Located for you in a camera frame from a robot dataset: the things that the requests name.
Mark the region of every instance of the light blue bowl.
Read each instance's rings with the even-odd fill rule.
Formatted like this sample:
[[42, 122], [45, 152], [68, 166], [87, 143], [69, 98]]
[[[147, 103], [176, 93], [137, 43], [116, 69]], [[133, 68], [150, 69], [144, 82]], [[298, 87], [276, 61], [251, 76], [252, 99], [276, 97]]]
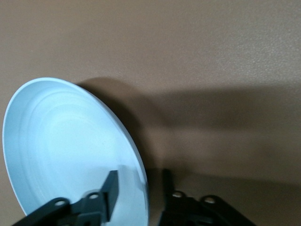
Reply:
[[114, 113], [86, 90], [56, 78], [24, 84], [3, 124], [6, 168], [26, 215], [56, 197], [78, 201], [119, 172], [109, 226], [146, 226], [147, 179], [138, 150]]

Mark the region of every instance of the white dish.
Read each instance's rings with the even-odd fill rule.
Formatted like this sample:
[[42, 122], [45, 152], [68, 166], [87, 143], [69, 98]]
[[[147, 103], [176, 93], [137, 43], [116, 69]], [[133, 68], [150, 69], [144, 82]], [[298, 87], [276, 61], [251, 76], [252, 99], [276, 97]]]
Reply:
[[109, 226], [146, 226], [147, 179], [138, 150], [114, 113], [86, 90], [56, 78], [24, 84], [4, 117], [3, 151], [26, 215], [56, 197], [72, 203], [119, 172]]

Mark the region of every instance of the mounting hole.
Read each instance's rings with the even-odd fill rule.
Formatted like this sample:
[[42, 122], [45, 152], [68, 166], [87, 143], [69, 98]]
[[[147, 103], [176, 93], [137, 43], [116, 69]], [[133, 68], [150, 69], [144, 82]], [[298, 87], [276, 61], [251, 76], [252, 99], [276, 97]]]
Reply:
[[215, 199], [212, 198], [212, 197], [206, 197], [204, 201], [207, 202], [207, 203], [210, 203], [210, 204], [214, 204], [215, 203]]
[[89, 199], [96, 199], [98, 198], [98, 194], [92, 194], [89, 196]]
[[55, 206], [61, 206], [61, 205], [64, 205], [65, 204], [65, 201], [64, 200], [61, 200], [61, 201], [57, 201], [55, 203]]
[[181, 192], [174, 192], [173, 193], [173, 197], [181, 198], [182, 196], [183, 196], [183, 194]]

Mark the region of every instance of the tan surface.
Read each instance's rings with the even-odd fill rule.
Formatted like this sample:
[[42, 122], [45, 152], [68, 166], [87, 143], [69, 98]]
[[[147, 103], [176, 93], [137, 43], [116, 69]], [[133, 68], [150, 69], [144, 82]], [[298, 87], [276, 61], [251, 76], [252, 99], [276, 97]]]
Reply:
[[[301, 223], [300, 1], [2, 1], [0, 117], [28, 80], [96, 93], [157, 169], [260, 226]], [[0, 225], [23, 217], [0, 158]]]

